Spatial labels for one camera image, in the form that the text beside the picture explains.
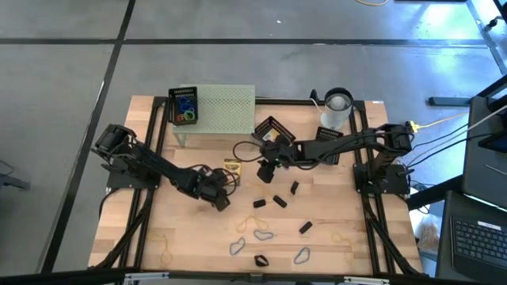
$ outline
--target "white perforated box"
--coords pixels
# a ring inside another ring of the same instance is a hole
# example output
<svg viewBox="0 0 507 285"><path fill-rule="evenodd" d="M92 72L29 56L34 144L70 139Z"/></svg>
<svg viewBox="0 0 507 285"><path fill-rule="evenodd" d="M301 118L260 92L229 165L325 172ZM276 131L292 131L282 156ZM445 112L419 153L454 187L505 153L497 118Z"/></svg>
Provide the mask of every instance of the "white perforated box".
<svg viewBox="0 0 507 285"><path fill-rule="evenodd" d="M254 132L254 85L181 84L197 87L199 119L174 126L174 134L250 134Z"/></svg>

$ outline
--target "laptop keyboard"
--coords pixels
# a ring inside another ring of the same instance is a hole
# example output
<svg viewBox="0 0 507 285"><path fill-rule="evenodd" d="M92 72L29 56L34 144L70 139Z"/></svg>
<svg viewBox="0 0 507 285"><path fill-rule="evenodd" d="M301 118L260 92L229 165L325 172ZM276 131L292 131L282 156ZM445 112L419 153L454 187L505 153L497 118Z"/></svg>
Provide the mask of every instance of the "laptop keyboard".
<svg viewBox="0 0 507 285"><path fill-rule="evenodd" d="M507 232L452 219L454 253L507 268Z"/></svg>

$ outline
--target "concrete floor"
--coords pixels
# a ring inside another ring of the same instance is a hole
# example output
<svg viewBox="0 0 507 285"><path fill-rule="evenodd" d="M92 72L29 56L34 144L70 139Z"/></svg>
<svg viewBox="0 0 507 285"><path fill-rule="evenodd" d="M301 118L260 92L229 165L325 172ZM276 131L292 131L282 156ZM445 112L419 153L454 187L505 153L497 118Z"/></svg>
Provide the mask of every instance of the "concrete floor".
<svg viewBox="0 0 507 285"><path fill-rule="evenodd" d="M116 38L127 4L2 1L0 38ZM497 11L488 1L474 4L479 19L464 3L144 0L135 4L127 38L480 40L476 21L487 23ZM503 21L490 31L501 55L506 31ZM37 270L111 51L109 45L0 45L0 159L16 167L15 177L32 182L29 192L0 193L0 276ZM426 124L466 112L430 108L427 97L472 97L500 77L483 46L124 45L97 133L124 122L131 95L164 96L180 83L254 84L258 96L283 98L343 86L357 99L385 101L392 123ZM422 131L414 143L466 121ZM454 177L463 168L463 159L456 160L463 150L464 144L420 164L413 178L438 183ZM88 159L56 271L87 265L107 179L100 163ZM431 211L441 215L441 209L437 204Z"/></svg>

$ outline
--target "wooden table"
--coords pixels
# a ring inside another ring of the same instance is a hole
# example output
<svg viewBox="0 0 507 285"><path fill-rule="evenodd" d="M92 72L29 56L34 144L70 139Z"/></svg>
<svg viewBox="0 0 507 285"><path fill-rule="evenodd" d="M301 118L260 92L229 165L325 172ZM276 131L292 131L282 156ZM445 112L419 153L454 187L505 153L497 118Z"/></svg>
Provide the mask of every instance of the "wooden table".
<svg viewBox="0 0 507 285"><path fill-rule="evenodd" d="M132 97L125 126L133 129L139 139L146 134L152 101L153 97ZM366 101L365 104L371 127L387 122L383 102ZM257 105L255 123L274 116L297 139L314 139L319 115L314 106ZM154 144L160 116L158 114ZM186 147L179 147L171 130L171 125L168 125L162 156L180 167L195 164L222 167L224 158L233 158L231 149L236 142L251 139L247 135L189 135ZM344 124L342 131L346 135L350 133L349 123ZM254 147L245 146L238 152L242 158L258 155ZM182 195L163 177L154 196L142 268L198 272L371 274L364 213L353 181L353 163L353 152L349 152L340 156L339 165L320 165L311 171L295 167L277 169L271 184L257 178L259 164L242 163L241 187L230 196L231 205L223 212L218 212L202 200ZM290 193L293 181L299 182L295 196ZM124 233L132 193L129 189L120 190L105 202L90 265L100 262ZM274 203L273 195L282 197L288 206L282 208ZM252 202L262 198L268 204L254 209ZM383 195L383 202L392 240L410 264L420 271L406 204L394 195ZM257 228L253 220L248 222L245 233L240 234L237 226L251 215L266 221L269 230L276 236L268 241L257 240L253 236ZM313 227L300 234L299 228L307 221L312 221ZM335 243L337 239L332 240L333 233L349 239L353 253L347 241ZM246 246L237 256L231 256L230 243L240 237L246 239ZM382 242L378 237L376 241L380 265L386 271ZM136 245L137 238L134 237L131 253L135 252ZM304 264L293 264L295 255L304 246L311 249L311 258ZM253 259L257 254L265 255L270 265L257 267ZM130 254L128 264L132 263L133 254Z"/></svg>

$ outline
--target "gray rubber band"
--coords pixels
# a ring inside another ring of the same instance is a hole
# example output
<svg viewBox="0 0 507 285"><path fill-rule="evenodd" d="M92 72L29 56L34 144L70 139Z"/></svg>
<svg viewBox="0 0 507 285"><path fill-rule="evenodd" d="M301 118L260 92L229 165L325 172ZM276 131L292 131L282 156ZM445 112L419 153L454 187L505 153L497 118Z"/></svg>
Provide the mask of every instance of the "gray rubber band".
<svg viewBox="0 0 507 285"><path fill-rule="evenodd" d="M272 239L275 237L275 234L272 232L263 232L260 230L254 230L253 235L259 240L259 241L267 241L269 239Z"/></svg>
<svg viewBox="0 0 507 285"><path fill-rule="evenodd" d="M232 252L232 247L235 245L240 245L240 247L235 252ZM235 256L245 247L245 245L246 245L245 238L244 237L239 238L238 241L233 242L233 243L231 243L231 245L229 245L229 254L231 254L232 256Z"/></svg>
<svg viewBox="0 0 507 285"><path fill-rule="evenodd" d="M301 257L301 254L303 254L303 252L304 252L304 251L308 251L308 257L307 257L307 259L305 259L305 260L303 260L303 261L298 261L298 258L299 258L299 257ZM299 251L298 255L296 255L296 256L294 257L294 264L303 264L303 263L305 263L305 262L309 261L309 259L310 259L310 248L308 248L308 247L303 247L303 248Z"/></svg>

